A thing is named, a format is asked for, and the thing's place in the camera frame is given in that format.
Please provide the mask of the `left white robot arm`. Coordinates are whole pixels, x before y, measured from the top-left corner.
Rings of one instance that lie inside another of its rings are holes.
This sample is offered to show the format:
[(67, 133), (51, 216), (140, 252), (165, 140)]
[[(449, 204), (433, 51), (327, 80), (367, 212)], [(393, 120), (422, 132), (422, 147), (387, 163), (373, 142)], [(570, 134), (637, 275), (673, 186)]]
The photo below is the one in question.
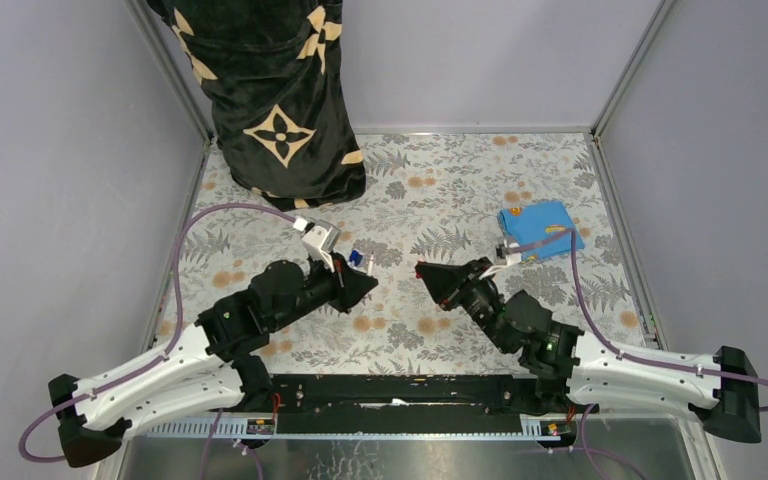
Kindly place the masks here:
[(328, 305), (347, 313), (378, 284), (333, 254), (331, 267), (307, 271), (276, 261), (248, 287), (218, 300), (177, 340), (108, 372), (79, 379), (62, 374), (48, 388), (67, 464), (80, 468), (115, 453), (156, 425), (206, 410), (256, 411), (271, 403), (270, 375), (257, 350), (270, 336)]

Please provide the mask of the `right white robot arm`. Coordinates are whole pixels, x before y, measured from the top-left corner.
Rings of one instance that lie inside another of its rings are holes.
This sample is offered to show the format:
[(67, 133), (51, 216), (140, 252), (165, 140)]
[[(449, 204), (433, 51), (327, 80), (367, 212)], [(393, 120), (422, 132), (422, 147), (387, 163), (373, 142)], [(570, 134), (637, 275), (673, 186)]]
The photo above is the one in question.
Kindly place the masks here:
[(743, 350), (683, 354), (606, 345), (593, 332), (554, 320), (523, 290), (505, 299), (492, 266), (486, 258), (461, 266), (420, 261), (415, 273), (435, 304), (463, 309), (497, 350), (517, 356), (537, 379), (533, 396), (543, 410), (567, 404), (660, 410), (696, 419), (715, 437), (761, 441), (757, 373)]

